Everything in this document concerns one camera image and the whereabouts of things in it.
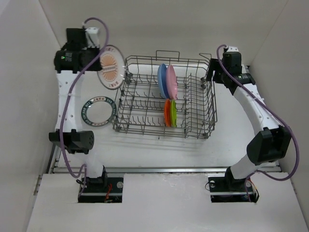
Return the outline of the grey wire dish rack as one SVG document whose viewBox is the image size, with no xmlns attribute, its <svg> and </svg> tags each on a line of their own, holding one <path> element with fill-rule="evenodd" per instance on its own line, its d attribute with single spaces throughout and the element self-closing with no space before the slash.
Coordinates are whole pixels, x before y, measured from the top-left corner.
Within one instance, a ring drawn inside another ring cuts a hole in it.
<svg viewBox="0 0 309 232">
<path fill-rule="evenodd" d="M 125 59 L 125 80 L 117 91 L 116 132 L 161 137 L 209 138 L 217 122 L 214 83 L 207 81 L 211 54 L 182 58 L 179 52 L 157 50 L 154 56 L 130 55 Z M 177 77 L 176 124 L 164 117 L 168 100 L 160 92 L 157 70 L 172 65 Z"/>
</svg>

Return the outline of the pink plate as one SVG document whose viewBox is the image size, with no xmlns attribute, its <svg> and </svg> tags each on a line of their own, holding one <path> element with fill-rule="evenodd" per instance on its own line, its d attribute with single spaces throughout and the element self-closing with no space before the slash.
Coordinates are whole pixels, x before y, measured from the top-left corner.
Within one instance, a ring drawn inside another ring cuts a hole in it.
<svg viewBox="0 0 309 232">
<path fill-rule="evenodd" d="M 177 86 L 177 76 L 172 65 L 167 67 L 166 71 L 166 85 L 170 99 L 177 99 L 178 86 Z"/>
</svg>

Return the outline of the white plate teal rim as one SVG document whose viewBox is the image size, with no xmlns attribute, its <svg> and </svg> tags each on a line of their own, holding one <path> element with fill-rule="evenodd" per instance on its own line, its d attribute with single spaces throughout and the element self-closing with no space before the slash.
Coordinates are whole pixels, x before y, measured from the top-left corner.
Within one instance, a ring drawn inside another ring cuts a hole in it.
<svg viewBox="0 0 309 232">
<path fill-rule="evenodd" d="M 114 100 L 106 96 L 97 96 L 89 99 L 83 105 L 81 118 L 89 126 L 102 127 L 111 122 L 116 110 Z"/>
</svg>

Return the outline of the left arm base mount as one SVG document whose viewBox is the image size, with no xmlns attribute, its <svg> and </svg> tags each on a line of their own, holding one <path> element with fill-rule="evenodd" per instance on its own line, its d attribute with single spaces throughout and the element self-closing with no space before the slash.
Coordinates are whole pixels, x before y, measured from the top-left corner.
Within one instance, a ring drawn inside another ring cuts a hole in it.
<svg viewBox="0 0 309 232">
<path fill-rule="evenodd" d="M 112 175 L 103 170 L 97 178 L 76 179 L 80 185 L 78 203 L 122 203 L 124 176 Z"/>
</svg>

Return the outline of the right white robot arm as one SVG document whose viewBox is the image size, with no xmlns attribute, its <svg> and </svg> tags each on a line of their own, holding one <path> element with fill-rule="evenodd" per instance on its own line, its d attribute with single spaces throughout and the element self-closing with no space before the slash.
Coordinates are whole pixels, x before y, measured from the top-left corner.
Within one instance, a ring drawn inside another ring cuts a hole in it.
<svg viewBox="0 0 309 232">
<path fill-rule="evenodd" d="M 285 157 L 291 140 L 288 129 L 266 110 L 258 93 L 254 78 L 242 71 L 241 54 L 238 51 L 224 52 L 223 59 L 210 60 L 207 81 L 223 84 L 240 103 L 254 131 L 254 138 L 246 147 L 245 156 L 228 167 L 224 186 L 235 190 L 247 176 L 265 163 L 276 162 Z"/>
</svg>

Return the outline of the white plate floral pattern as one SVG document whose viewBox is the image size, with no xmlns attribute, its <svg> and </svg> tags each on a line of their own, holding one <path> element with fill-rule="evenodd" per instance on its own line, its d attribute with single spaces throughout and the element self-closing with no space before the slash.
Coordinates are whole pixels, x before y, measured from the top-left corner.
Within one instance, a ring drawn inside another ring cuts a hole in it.
<svg viewBox="0 0 309 232">
<path fill-rule="evenodd" d="M 121 51 L 114 45 L 107 45 L 100 56 L 101 71 L 98 71 L 98 79 L 109 90 L 118 89 L 126 73 L 125 59 Z"/>
</svg>

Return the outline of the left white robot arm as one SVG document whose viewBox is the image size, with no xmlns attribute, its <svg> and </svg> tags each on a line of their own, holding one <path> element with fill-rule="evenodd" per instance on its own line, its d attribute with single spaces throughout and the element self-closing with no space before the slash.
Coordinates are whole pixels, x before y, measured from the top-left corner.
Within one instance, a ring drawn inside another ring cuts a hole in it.
<svg viewBox="0 0 309 232">
<path fill-rule="evenodd" d="M 104 166 L 89 155 L 94 146 L 94 133 L 84 130 L 81 111 L 83 75 L 101 70 L 99 56 L 99 29 L 67 28 L 67 41 L 54 57 L 58 81 L 58 118 L 49 140 L 57 145 L 71 176 L 79 180 L 82 188 L 91 185 L 96 191 L 108 186 Z"/>
</svg>

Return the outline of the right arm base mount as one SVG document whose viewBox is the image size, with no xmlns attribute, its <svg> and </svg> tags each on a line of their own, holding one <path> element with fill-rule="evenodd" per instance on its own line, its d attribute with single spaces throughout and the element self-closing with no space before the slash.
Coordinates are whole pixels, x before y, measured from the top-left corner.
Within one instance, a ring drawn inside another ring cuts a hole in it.
<svg viewBox="0 0 309 232">
<path fill-rule="evenodd" d="M 229 186 L 224 176 L 209 175 L 205 189 L 212 203 L 257 203 L 260 194 L 251 179 L 237 180 Z"/>
</svg>

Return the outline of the blue plate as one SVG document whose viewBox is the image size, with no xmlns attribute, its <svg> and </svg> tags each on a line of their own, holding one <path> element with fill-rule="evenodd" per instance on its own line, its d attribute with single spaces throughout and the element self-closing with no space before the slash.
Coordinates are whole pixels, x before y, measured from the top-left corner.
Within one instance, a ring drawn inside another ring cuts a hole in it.
<svg viewBox="0 0 309 232">
<path fill-rule="evenodd" d="M 166 71 L 167 67 L 164 63 L 162 63 L 157 70 L 157 80 L 161 96 L 165 99 L 169 99 L 169 93 L 166 84 Z"/>
</svg>

